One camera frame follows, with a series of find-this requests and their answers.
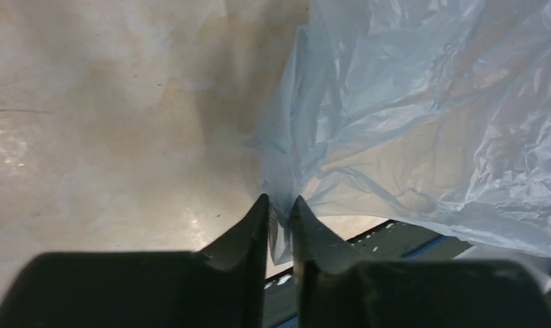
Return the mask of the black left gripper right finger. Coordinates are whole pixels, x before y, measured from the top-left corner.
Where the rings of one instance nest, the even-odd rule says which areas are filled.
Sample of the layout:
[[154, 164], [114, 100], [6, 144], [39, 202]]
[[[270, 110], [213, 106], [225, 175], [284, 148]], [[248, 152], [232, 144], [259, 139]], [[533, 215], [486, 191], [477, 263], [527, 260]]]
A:
[[300, 327], [551, 327], [534, 277], [510, 260], [378, 260], [290, 212]]

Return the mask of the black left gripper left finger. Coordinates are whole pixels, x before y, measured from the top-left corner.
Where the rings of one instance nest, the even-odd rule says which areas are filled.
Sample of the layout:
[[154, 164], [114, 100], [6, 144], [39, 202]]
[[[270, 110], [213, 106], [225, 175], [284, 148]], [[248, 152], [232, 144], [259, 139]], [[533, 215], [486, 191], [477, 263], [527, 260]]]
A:
[[0, 302], [0, 327], [260, 327], [269, 199], [200, 251], [48, 252]]

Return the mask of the blue plastic trash bag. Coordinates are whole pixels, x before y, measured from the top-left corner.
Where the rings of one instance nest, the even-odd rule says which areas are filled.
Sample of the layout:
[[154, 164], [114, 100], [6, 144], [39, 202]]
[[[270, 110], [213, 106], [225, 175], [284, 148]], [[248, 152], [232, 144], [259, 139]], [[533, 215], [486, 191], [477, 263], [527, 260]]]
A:
[[253, 144], [276, 264], [298, 196], [551, 258], [551, 1], [312, 1]]

